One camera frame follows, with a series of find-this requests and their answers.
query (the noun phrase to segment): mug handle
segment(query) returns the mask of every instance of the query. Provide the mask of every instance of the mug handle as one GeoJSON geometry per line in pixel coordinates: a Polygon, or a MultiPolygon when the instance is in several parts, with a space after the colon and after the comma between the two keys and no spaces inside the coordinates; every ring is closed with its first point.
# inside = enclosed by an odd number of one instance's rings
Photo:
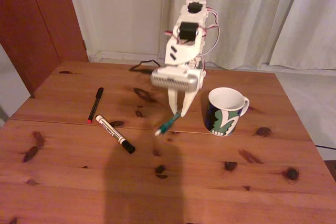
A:
{"type": "Polygon", "coordinates": [[[248,100],[246,97],[244,97],[244,106],[243,106],[243,109],[242,109],[242,112],[241,112],[240,116],[242,116],[246,113],[249,105],[250,105],[250,100],[248,100]]]}

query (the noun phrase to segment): marker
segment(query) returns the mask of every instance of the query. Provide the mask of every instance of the marker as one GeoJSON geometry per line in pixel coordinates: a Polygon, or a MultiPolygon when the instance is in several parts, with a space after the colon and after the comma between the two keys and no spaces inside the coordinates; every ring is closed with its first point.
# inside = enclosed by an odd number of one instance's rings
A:
{"type": "Polygon", "coordinates": [[[159,136],[160,134],[166,133],[166,131],[169,130],[173,126],[174,122],[177,119],[179,119],[180,116],[181,116],[181,112],[178,111],[168,122],[162,124],[160,128],[157,131],[155,131],[154,135],[159,136]]]}
{"type": "Polygon", "coordinates": [[[135,151],[135,147],[131,145],[115,128],[113,128],[101,115],[96,116],[96,120],[100,123],[105,130],[110,133],[119,144],[121,144],[129,154],[135,151]]]}
{"type": "Polygon", "coordinates": [[[88,118],[88,123],[92,123],[93,116],[96,112],[96,109],[98,107],[98,103],[100,101],[101,95],[103,94],[104,88],[99,88],[96,94],[96,101],[93,104],[92,110],[90,112],[89,118],[88,118]]]}

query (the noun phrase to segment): mug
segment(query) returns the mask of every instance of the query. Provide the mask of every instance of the mug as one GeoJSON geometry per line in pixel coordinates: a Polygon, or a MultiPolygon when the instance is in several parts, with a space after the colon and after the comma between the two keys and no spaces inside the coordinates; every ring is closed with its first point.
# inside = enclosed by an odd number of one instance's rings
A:
{"type": "Polygon", "coordinates": [[[250,101],[237,90],[216,88],[209,93],[205,127],[217,136],[229,136],[244,115],[250,101]]]}

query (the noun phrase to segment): mug print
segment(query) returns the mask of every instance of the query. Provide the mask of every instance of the mug print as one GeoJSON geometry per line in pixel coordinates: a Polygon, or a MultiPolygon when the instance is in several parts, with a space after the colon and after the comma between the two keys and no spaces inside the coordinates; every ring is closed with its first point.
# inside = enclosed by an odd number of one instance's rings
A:
{"type": "Polygon", "coordinates": [[[243,108],[236,111],[221,110],[209,103],[205,126],[215,135],[230,135],[235,130],[242,110],[243,108]]]}

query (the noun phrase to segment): wooden table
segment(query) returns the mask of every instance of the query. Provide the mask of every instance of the wooden table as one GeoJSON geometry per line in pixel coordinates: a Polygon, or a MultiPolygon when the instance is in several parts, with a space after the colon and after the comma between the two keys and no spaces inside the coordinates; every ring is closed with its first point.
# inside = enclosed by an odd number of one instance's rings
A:
{"type": "Polygon", "coordinates": [[[172,115],[166,91],[129,68],[63,63],[1,129],[0,223],[336,223],[336,184],[274,74],[208,70],[155,139],[172,115]],[[225,138],[202,119],[223,86],[250,99],[225,138]],[[120,121],[131,155],[87,124],[99,87],[96,114],[120,121]]]}

